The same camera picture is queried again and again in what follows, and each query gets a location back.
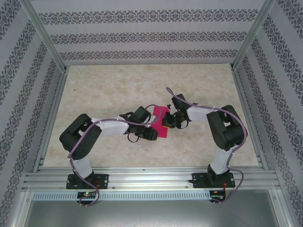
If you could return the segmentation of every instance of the marble-patterned floor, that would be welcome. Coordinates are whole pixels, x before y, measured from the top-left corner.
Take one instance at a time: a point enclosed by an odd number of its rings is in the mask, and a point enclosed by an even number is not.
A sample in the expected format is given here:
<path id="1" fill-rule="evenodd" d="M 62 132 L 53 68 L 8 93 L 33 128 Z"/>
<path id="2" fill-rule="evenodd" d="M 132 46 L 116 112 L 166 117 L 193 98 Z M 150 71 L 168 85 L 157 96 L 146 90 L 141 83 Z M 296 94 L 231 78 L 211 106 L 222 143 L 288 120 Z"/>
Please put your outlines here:
<path id="1" fill-rule="evenodd" d="M 193 103 L 230 104 L 245 121 L 228 64 L 71 66 L 44 166 L 70 166 L 59 136 L 80 114 L 104 119 L 135 111 L 141 105 L 166 106 L 171 95 L 165 87 Z M 169 129 L 166 139 L 156 141 L 131 143 L 126 135 L 99 138 L 89 159 L 96 167 L 207 166 L 215 151 L 209 126 L 191 122 L 182 130 Z M 258 165 L 250 136 L 231 165 Z"/>

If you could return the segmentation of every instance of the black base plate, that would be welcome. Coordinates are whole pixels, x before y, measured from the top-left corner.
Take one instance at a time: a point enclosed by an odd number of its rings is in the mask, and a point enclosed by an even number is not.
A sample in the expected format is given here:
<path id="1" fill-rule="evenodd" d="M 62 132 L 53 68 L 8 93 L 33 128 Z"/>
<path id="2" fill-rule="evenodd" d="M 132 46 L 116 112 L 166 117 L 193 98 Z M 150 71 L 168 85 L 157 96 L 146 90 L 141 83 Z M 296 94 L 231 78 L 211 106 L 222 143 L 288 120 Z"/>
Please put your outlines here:
<path id="1" fill-rule="evenodd" d="M 98 189 L 107 189 L 108 174 L 94 174 L 92 184 Z M 66 189 L 93 189 L 84 183 L 76 174 L 69 174 L 66 183 Z"/>
<path id="2" fill-rule="evenodd" d="M 210 183 L 207 173 L 194 173 L 192 176 L 193 180 L 189 182 L 193 184 L 194 188 L 223 188 L 223 182 L 226 183 L 226 188 L 234 188 L 236 186 L 232 173 L 226 174 L 224 178 L 220 178 L 215 184 Z"/>

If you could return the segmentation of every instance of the wall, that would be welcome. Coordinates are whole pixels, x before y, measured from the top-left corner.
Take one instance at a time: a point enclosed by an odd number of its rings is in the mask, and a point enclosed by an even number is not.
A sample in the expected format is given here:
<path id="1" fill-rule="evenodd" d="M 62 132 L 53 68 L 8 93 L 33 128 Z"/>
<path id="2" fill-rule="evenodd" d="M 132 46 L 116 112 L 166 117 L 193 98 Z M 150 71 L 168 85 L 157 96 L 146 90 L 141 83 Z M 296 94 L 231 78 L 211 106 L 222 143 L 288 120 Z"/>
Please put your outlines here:
<path id="1" fill-rule="evenodd" d="M 0 0 L 0 227 L 31 172 L 61 72 L 17 0 Z"/>
<path id="2" fill-rule="evenodd" d="M 35 0 L 66 65 L 231 63 L 264 0 Z"/>
<path id="3" fill-rule="evenodd" d="M 302 0 L 277 0 L 237 69 L 294 226 L 303 226 L 302 18 Z"/>

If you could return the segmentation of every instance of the pink object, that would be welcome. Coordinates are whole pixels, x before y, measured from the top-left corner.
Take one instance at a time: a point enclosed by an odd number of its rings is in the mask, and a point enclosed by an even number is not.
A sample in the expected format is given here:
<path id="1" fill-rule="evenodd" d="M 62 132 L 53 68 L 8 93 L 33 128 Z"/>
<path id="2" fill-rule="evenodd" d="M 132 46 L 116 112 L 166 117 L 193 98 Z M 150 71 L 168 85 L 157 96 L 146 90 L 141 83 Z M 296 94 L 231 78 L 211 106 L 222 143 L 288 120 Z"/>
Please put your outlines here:
<path id="1" fill-rule="evenodd" d="M 164 107 L 164 106 L 160 106 L 160 108 L 161 108 L 161 111 L 162 111 L 161 117 L 159 118 L 159 120 L 157 120 L 151 126 L 158 132 L 158 137 L 167 138 L 168 128 L 162 126 L 162 119 L 164 118 L 165 113 L 169 112 L 169 109 L 167 107 Z M 160 112 L 159 112 L 158 108 L 156 108 L 156 107 L 154 108 L 153 115 L 155 115 L 157 117 L 160 115 Z"/>

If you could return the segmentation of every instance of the wire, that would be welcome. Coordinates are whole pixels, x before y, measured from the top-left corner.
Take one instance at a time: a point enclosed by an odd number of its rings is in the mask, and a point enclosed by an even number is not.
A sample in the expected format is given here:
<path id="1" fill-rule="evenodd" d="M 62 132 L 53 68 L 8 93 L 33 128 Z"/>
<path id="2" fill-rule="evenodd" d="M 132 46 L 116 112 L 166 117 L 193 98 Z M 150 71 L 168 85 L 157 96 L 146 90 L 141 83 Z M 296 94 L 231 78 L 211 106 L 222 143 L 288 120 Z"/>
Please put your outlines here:
<path id="1" fill-rule="evenodd" d="M 226 195 L 226 183 L 225 183 L 225 181 L 223 181 L 223 191 L 224 191 L 223 196 L 225 196 Z"/>
<path id="2" fill-rule="evenodd" d="M 139 136 L 138 136 L 138 138 L 137 138 L 137 140 L 136 141 L 131 141 L 130 139 L 129 139 L 129 134 L 127 135 L 127 139 L 128 139 L 128 141 L 130 141 L 130 142 L 132 142 L 132 143 L 136 143 L 136 142 L 138 142 L 138 140 L 139 140 Z"/>
<path id="3" fill-rule="evenodd" d="M 99 181 L 97 181 L 97 180 L 95 180 L 95 181 L 93 181 L 93 182 L 98 183 L 98 184 L 97 184 L 97 188 L 99 189 L 99 188 L 100 188 L 100 182 L 99 182 Z"/>
<path id="4" fill-rule="evenodd" d="M 188 126 L 189 121 L 186 121 L 186 126 L 184 128 L 186 128 Z"/>
<path id="5" fill-rule="evenodd" d="M 234 190 L 234 191 L 233 191 L 233 192 L 232 192 L 224 201 L 222 201 L 222 202 L 216 201 L 216 203 L 221 204 L 221 203 L 223 203 L 223 202 L 228 201 L 228 200 L 237 192 L 238 188 L 241 187 L 241 184 L 242 184 L 242 182 L 243 182 L 243 180 L 244 180 L 244 173 L 243 173 L 241 170 L 232 169 L 232 168 L 229 167 L 229 162 L 230 162 L 230 160 L 231 160 L 231 158 L 232 158 L 234 152 L 235 152 L 236 150 L 240 149 L 240 148 L 245 144 L 245 141 L 246 141 L 246 138 L 247 138 L 247 131 L 246 131 L 246 128 L 245 128 L 243 122 L 242 122 L 236 115 L 234 115 L 233 113 L 231 113 L 231 112 L 229 112 L 229 111 L 227 111 L 227 110 L 224 110 L 224 109 L 221 109 L 221 108 L 217 108 L 217 107 L 196 105 L 196 104 L 190 103 L 190 102 L 188 102 L 188 101 L 186 101 L 186 100 L 184 100 L 184 99 L 182 99 L 182 98 L 176 96 L 176 95 L 174 94 L 174 92 L 173 92 L 169 87 L 166 87 L 166 90 L 167 90 L 173 97 L 175 97 L 176 99 L 178 99 L 178 100 L 180 100 L 180 101 L 182 101 L 182 102 L 184 102 L 184 103 L 186 103 L 186 104 L 188 104 L 188 105 L 191 105 L 191 106 L 194 106 L 194 107 L 198 107 L 198 108 L 204 108 L 204 109 L 208 109 L 208 110 L 217 110 L 217 111 L 224 112 L 224 113 L 228 114 L 229 116 L 233 117 L 234 119 L 236 119 L 236 121 L 237 121 L 237 122 L 240 124 L 240 126 L 242 127 L 243 132 L 244 132 L 243 141 L 242 141 L 242 143 L 241 143 L 239 146 L 237 146 L 237 147 L 231 152 L 231 154 L 229 155 L 229 157 L 228 157 L 228 159 L 227 159 L 227 162 L 226 162 L 226 166 L 227 166 L 227 168 L 228 168 L 230 171 L 239 172 L 239 173 L 241 174 L 241 180 L 240 180 L 239 184 L 237 185 L 237 187 L 235 188 L 235 190 Z"/>
<path id="6" fill-rule="evenodd" d="M 72 162 L 72 155 L 73 153 L 75 152 L 75 150 L 78 148 L 78 146 L 80 145 L 80 143 L 82 142 L 82 140 L 84 139 L 84 137 L 86 136 L 86 134 L 90 131 L 90 129 L 92 127 L 94 127 L 96 124 L 100 123 L 100 122 L 108 122 L 108 121 L 115 121 L 115 122 L 124 122 L 124 123 L 127 123 L 127 124 L 133 124 L 133 125 L 139 125 L 139 126 L 146 126 L 146 125 L 151 125 L 153 123 L 155 123 L 156 121 L 158 121 L 162 115 L 162 110 L 161 108 L 158 106 L 158 105 L 155 105 L 155 104 L 150 104 L 146 107 L 146 109 L 148 107 L 151 107 L 151 106 L 154 106 L 154 107 L 157 107 L 159 109 L 159 116 L 156 117 L 152 122 L 150 123 L 134 123 L 134 122 L 129 122 L 129 121 L 126 121 L 126 120 L 122 120 L 122 119 L 117 119 L 117 118 L 108 118 L 108 119 L 103 119 L 103 120 L 100 120 L 100 121 L 96 121 L 94 123 L 92 123 L 86 130 L 85 132 L 82 134 L 82 136 L 80 137 L 80 139 L 78 140 L 78 142 L 76 143 L 76 145 L 72 148 L 72 150 L 70 151 L 70 153 L 68 154 L 67 158 L 70 160 L 70 164 L 71 164 L 71 167 L 74 171 L 74 173 L 84 182 L 86 183 L 87 185 L 89 185 L 90 187 L 92 187 L 93 189 L 96 190 L 96 193 L 97 193 L 97 198 L 96 200 L 94 200 L 93 202 L 91 202 L 90 204 L 82 204 L 81 203 L 81 200 L 83 199 L 83 197 L 80 198 L 79 200 L 79 204 L 80 206 L 85 206 L 85 207 L 89 207 L 89 206 L 92 206 L 94 205 L 95 203 L 98 202 L 98 200 L 100 199 L 100 192 L 99 192 L 99 189 L 94 186 L 93 184 L 91 184 L 90 182 L 88 182 L 87 180 L 85 180 L 79 173 L 78 171 L 76 170 L 75 168 L 75 165 L 73 164 Z"/>
<path id="7" fill-rule="evenodd" d="M 151 117 L 152 117 L 152 114 L 149 113 L 149 114 L 148 114 L 148 120 L 147 120 L 147 122 L 149 122 L 149 121 L 151 120 Z"/>

